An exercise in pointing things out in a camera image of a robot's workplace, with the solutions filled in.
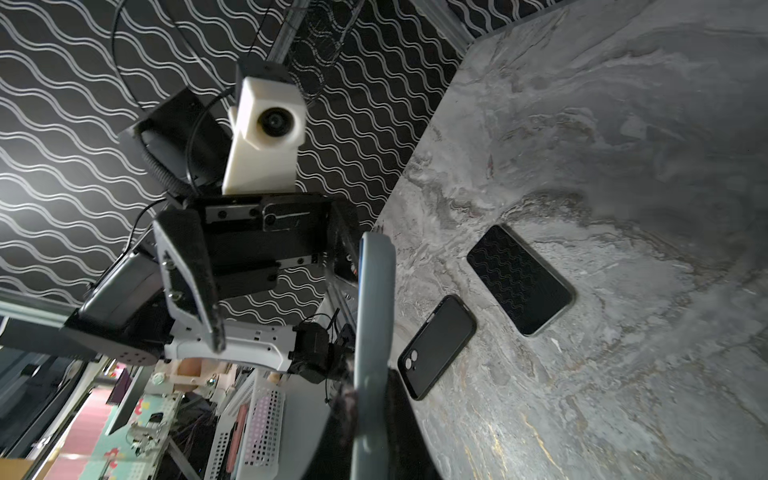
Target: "wavy patterned wallpaper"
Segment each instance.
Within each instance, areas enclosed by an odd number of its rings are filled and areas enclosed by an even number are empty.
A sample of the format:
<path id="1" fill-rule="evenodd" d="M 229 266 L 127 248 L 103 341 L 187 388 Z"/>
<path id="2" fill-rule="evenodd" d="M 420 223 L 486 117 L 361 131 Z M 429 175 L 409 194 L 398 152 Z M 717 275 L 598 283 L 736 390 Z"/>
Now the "wavy patterned wallpaper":
<path id="1" fill-rule="evenodd" d="M 561 0 L 447 0 L 475 38 L 528 15 L 554 6 Z"/>
<path id="2" fill-rule="evenodd" d="M 139 210 L 162 193 L 141 159 L 118 148 L 118 133 L 141 111 L 111 68 L 115 3 L 0 0 L 2 288 L 80 303 L 88 281 L 119 254 Z M 167 3 L 168 12 L 158 0 L 128 2 L 118 33 L 118 63 L 144 108 L 184 85 L 203 102 L 212 98 L 233 81 L 233 61 L 262 22 L 252 55 L 268 54 L 290 7 L 288 0 L 269 10 L 269 0 Z M 354 2 L 320 3 L 343 17 Z M 297 42 L 290 69 L 300 74 L 313 62 L 311 48 Z M 367 1 L 310 107 L 298 188 L 346 196 L 370 228 L 458 63 L 407 0 Z M 223 108 L 213 113 L 227 124 Z M 295 323 L 322 293 L 319 271 L 300 267 L 274 291 L 225 307 L 239 318 Z"/>

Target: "cable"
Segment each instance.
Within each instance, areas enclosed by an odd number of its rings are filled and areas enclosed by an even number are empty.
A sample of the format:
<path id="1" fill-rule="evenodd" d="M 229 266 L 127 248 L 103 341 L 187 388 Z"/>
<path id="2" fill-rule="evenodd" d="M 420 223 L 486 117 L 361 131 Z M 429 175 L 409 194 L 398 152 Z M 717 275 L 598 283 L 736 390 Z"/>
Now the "cable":
<path id="1" fill-rule="evenodd" d="M 167 200 L 167 198 L 161 198 L 160 200 L 155 200 L 154 202 L 150 203 L 149 205 L 147 205 L 146 207 L 141 209 L 141 212 L 139 212 L 138 217 L 136 217 L 136 221 L 134 222 L 134 226 L 131 228 L 131 233 L 128 235 L 128 240 L 125 243 L 125 247 L 123 247 L 123 251 L 120 253 L 120 255 L 118 255 L 118 258 L 114 262 L 112 262 L 112 264 L 105 271 L 101 272 L 101 275 L 99 275 L 99 277 L 96 279 L 96 281 L 91 284 L 91 287 L 89 288 L 89 291 L 93 290 L 104 279 L 104 277 L 107 276 L 107 274 L 110 273 L 112 271 L 112 269 L 114 269 L 115 265 L 119 264 L 125 258 L 125 256 L 128 255 L 128 252 L 131 251 L 131 244 L 132 244 L 132 240 L 134 238 L 134 233 L 136 232 L 136 227 L 137 227 L 141 217 L 145 213 L 147 213 L 147 211 L 149 209 L 151 209 L 155 205 L 159 204 L 160 202 L 164 202 L 166 200 Z"/>
<path id="2" fill-rule="evenodd" d="M 231 95 L 232 92 L 234 92 L 234 87 L 229 87 L 226 90 L 220 92 L 216 97 L 214 97 L 213 100 L 209 101 L 204 107 L 203 110 L 197 114 L 197 118 L 194 121 L 194 124 L 192 124 L 192 131 L 190 132 L 189 140 L 187 140 L 187 147 L 184 149 L 184 159 L 187 164 L 187 182 L 189 183 L 190 187 L 192 187 L 192 191 L 199 197 L 202 195 L 202 192 L 200 192 L 200 188 L 195 183 L 194 179 L 192 178 L 192 146 L 194 145 L 194 138 L 197 135 L 197 131 L 200 130 L 200 125 L 203 123 L 203 119 L 205 118 L 205 115 L 208 113 L 208 111 L 216 104 L 216 102 L 221 101 L 224 99 L 224 97 Z"/>
<path id="3" fill-rule="evenodd" d="M 309 319 L 312 319 L 312 318 L 314 318 L 314 317 L 316 317 L 316 316 L 318 316 L 318 315 L 325 315 L 325 316 L 327 316 L 327 317 L 328 317 L 328 320 L 331 320 L 331 319 L 332 319 L 332 318 L 331 318 L 331 315 L 329 315 L 329 314 L 327 314 L 327 313 L 318 312 L 318 313 L 313 313 L 312 315 L 310 315 L 310 316 L 306 317 L 305 319 L 303 319 L 303 320 L 302 320 L 302 321 L 300 321 L 299 323 L 304 323 L 304 322 L 306 322 L 307 320 L 309 320 Z"/>
<path id="4" fill-rule="evenodd" d="M 123 82 L 123 86 L 125 86 L 125 89 L 128 91 L 128 94 L 131 96 L 131 100 L 134 101 L 136 105 L 141 110 L 144 110 L 144 107 L 141 106 L 139 103 L 139 100 L 136 99 L 136 95 L 134 94 L 134 91 L 131 90 L 131 87 L 128 86 L 128 83 L 125 81 L 125 78 L 123 77 L 123 72 L 120 71 L 120 67 L 118 66 L 118 57 L 114 53 L 114 38 L 115 35 L 118 33 L 118 23 L 120 23 L 120 13 L 123 11 L 123 8 L 125 8 L 127 0 L 120 0 L 118 4 L 114 7 L 114 15 L 112 16 L 112 31 L 109 36 L 109 49 L 110 53 L 112 55 L 112 68 L 114 68 L 114 72 L 118 74 L 118 77 L 120 78 L 120 81 Z"/>
<path id="5" fill-rule="evenodd" d="M 143 133 L 147 128 L 149 122 L 140 122 L 131 129 L 131 135 L 139 144 L 141 149 L 141 159 L 147 165 L 147 169 L 152 174 L 155 180 L 160 182 L 171 195 L 176 197 L 189 197 L 194 192 L 192 187 L 183 182 L 172 171 L 168 170 L 168 167 L 163 165 L 153 154 L 149 151 L 147 142 L 144 141 Z"/>
<path id="6" fill-rule="evenodd" d="M 275 5 L 275 0 L 271 0 L 270 4 L 266 7 L 266 10 L 264 10 L 264 15 L 261 17 L 261 23 L 259 23 L 259 28 L 256 29 L 256 34 L 253 36 L 253 41 L 250 43 L 250 47 L 248 48 L 248 52 L 246 52 L 245 56 L 248 58 L 250 56 L 250 53 L 253 51 L 253 47 L 256 45 L 256 41 L 259 39 L 259 33 L 261 32 L 261 28 L 264 26 L 264 22 L 266 21 L 266 16 L 270 13 L 270 10 L 272 10 L 272 7 Z M 272 48 L 274 48 L 275 42 L 272 42 L 272 46 L 270 46 L 270 51 L 267 52 L 266 55 L 264 55 L 264 59 L 266 60 L 267 57 L 270 56 L 270 53 L 272 53 Z"/>
<path id="7" fill-rule="evenodd" d="M 131 249 L 131 244 L 134 241 L 134 233 L 136 233 L 136 227 L 138 227 L 139 220 L 141 220 L 141 217 L 155 205 L 159 204 L 160 202 L 165 202 L 167 200 L 168 200 L 167 198 L 161 198 L 160 200 L 155 200 L 154 202 L 151 202 L 149 205 L 141 209 L 141 212 L 139 212 L 139 216 L 136 217 L 136 221 L 134 221 L 133 228 L 131 228 L 131 233 L 128 234 L 128 240 L 125 242 L 125 247 L 123 248 L 123 253 L 121 255 L 125 255 Z"/>
<path id="8" fill-rule="evenodd" d="M 163 11 L 165 15 L 167 15 L 168 18 L 170 18 L 170 23 L 174 26 L 174 30 L 178 32 L 178 34 L 181 36 L 181 41 L 184 43 L 184 46 L 187 47 L 187 50 L 190 52 L 190 54 L 195 58 L 198 64 L 200 64 L 200 67 L 205 70 L 205 73 L 208 74 L 211 80 L 214 81 L 216 86 L 220 90 L 224 90 L 224 86 L 221 84 L 219 79 L 214 75 L 214 73 L 208 68 L 207 65 L 203 62 L 203 58 L 200 56 L 200 53 L 197 51 L 197 49 L 190 43 L 187 36 L 184 34 L 184 31 L 181 30 L 181 28 L 178 25 L 178 22 L 176 21 L 176 18 L 170 13 L 170 10 L 168 10 L 167 4 L 165 0 L 161 0 L 159 2 L 160 8 Z"/>
<path id="9" fill-rule="evenodd" d="M 333 324 L 333 331 L 336 332 L 336 340 L 339 339 L 339 325 L 336 323 L 338 319 L 339 319 L 338 315 L 334 315 L 333 320 L 331 320 L 331 323 Z"/>

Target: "marble countertop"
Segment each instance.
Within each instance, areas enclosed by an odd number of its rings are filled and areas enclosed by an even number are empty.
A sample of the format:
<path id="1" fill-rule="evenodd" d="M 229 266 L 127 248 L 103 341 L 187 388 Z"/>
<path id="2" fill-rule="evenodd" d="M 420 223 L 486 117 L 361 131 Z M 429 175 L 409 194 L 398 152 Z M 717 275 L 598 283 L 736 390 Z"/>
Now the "marble countertop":
<path id="1" fill-rule="evenodd" d="M 479 41 L 378 225 L 392 360 L 478 330 L 414 402 L 444 478 L 758 478 L 768 451 L 768 7 L 580 0 Z M 520 335 L 466 262 L 508 225 L 576 290 Z"/>

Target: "camera lens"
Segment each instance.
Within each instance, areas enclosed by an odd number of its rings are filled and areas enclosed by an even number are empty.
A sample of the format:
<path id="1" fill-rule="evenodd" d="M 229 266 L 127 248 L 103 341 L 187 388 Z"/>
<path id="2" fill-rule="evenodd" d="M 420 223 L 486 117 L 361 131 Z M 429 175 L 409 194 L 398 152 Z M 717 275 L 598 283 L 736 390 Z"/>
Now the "camera lens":
<path id="1" fill-rule="evenodd" d="M 264 133 L 270 137 L 282 137 L 290 132 L 293 116 L 284 108 L 270 108 L 259 117 Z"/>

